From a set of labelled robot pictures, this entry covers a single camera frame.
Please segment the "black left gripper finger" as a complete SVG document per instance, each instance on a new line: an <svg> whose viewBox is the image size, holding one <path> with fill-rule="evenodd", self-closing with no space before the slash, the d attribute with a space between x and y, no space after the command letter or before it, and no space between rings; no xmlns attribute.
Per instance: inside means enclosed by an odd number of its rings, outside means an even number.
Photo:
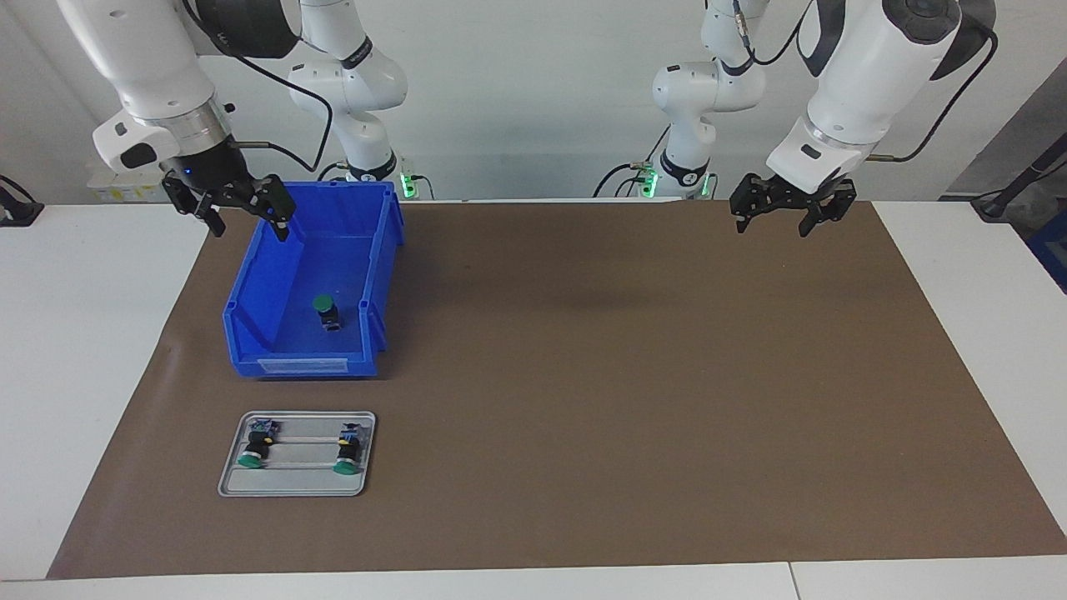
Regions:
<svg viewBox="0 0 1067 600"><path fill-rule="evenodd" d="M838 222L849 212L857 191L854 181L837 181L831 188L819 194L805 195L803 206L807 210L805 219L798 224L801 238L808 237L824 222Z"/></svg>
<svg viewBox="0 0 1067 600"><path fill-rule="evenodd" d="M757 216L789 208L789 183L779 175L762 178L755 173L747 174L730 198L730 214L739 234L749 228Z"/></svg>

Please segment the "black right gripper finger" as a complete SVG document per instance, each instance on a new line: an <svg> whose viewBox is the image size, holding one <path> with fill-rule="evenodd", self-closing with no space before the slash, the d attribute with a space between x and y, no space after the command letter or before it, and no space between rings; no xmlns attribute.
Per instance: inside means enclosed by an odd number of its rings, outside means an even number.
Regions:
<svg viewBox="0 0 1067 600"><path fill-rule="evenodd" d="M269 224L285 243L289 236L289 222L296 212L296 202L278 175L265 178L245 177L230 181L216 191L218 208L239 208Z"/></svg>
<svg viewBox="0 0 1067 600"><path fill-rule="evenodd" d="M194 217L214 237L224 235L226 225L218 214L210 193L200 193L171 173L163 176L163 190L177 214Z"/></svg>

